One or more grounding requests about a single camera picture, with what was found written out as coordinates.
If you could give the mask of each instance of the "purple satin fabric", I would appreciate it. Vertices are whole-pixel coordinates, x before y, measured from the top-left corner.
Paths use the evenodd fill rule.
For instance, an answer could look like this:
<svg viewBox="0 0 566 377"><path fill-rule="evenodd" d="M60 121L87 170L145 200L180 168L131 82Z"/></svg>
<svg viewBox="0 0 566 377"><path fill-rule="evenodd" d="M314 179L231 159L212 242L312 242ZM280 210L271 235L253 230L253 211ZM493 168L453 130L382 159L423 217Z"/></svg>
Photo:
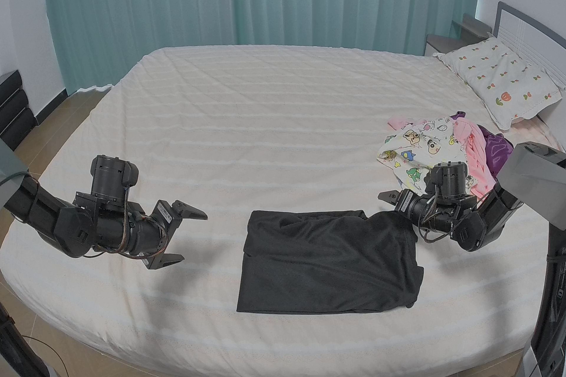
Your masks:
<svg viewBox="0 0 566 377"><path fill-rule="evenodd" d="M456 120L458 118L465 118L466 112L456 112L450 118ZM491 175L497 180L497 175L503 165L513 152L513 144L507 140L502 133L497 135L492 134L484 126L478 125L479 130L482 131L483 137L486 139L486 164L490 169Z"/></svg>

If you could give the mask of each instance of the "baseboard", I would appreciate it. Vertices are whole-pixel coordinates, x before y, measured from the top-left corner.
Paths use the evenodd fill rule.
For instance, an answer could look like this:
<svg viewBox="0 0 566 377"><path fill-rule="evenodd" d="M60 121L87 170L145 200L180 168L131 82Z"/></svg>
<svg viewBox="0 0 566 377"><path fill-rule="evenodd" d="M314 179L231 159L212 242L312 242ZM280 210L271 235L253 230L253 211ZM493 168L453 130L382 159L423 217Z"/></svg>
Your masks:
<svg viewBox="0 0 566 377"><path fill-rule="evenodd" d="M37 125L40 125L41 123L43 123L43 121L45 121L45 118L47 118L49 115L51 115L51 113L53 113L53 110L55 110L57 107L59 107L59 105L61 105L61 103L65 99L67 99L67 97L68 97L67 90L63 90L57 96L55 96L55 98L53 98L53 100L51 102L49 102L45 106L45 108L37 114L37 116L36 116Z"/></svg>

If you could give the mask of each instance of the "white pillow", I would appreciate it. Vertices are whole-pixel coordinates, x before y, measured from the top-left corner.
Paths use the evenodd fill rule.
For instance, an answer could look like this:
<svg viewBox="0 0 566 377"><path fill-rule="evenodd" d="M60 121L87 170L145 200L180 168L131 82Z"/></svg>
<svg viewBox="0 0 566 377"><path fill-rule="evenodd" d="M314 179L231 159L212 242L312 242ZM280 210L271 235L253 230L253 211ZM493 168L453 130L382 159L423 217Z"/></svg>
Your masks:
<svg viewBox="0 0 566 377"><path fill-rule="evenodd" d="M471 86L502 130L562 98L543 69L521 59L497 38L434 55Z"/></svg>

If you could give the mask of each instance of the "cartoon print shirt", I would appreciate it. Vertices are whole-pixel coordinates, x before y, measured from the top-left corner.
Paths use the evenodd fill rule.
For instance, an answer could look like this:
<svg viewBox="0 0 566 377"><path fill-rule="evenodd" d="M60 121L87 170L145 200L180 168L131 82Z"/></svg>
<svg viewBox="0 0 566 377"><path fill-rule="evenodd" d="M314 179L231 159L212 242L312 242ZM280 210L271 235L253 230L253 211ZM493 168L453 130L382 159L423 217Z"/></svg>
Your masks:
<svg viewBox="0 0 566 377"><path fill-rule="evenodd" d="M378 161L393 170L403 188L422 195L425 192L425 176L437 163L466 160L465 145L453 135L454 120L439 118L423 124L408 124L387 136ZM466 189L476 184L473 177L466 179Z"/></svg>

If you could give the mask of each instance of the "mattress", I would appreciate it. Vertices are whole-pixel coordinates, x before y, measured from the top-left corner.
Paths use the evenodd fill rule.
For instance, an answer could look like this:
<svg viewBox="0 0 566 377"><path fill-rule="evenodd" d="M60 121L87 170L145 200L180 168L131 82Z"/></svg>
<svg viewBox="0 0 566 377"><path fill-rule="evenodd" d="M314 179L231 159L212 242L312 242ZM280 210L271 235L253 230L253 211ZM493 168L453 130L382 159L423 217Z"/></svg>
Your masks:
<svg viewBox="0 0 566 377"><path fill-rule="evenodd" d="M142 58L75 131L41 177L55 196L89 191L91 160L140 171L130 199L151 211L180 199L168 247L185 260L157 271L115 255L71 259L16 225L0 267L31 309L75 339L179 376L445 376L523 346L541 299L547 225L528 207L494 243L468 253L417 243L418 301L373 314L236 312L252 210L390 206L398 184L376 161L391 115L467 112L495 129L479 98L430 57L319 47L163 48ZM552 140L542 123L513 142Z"/></svg>

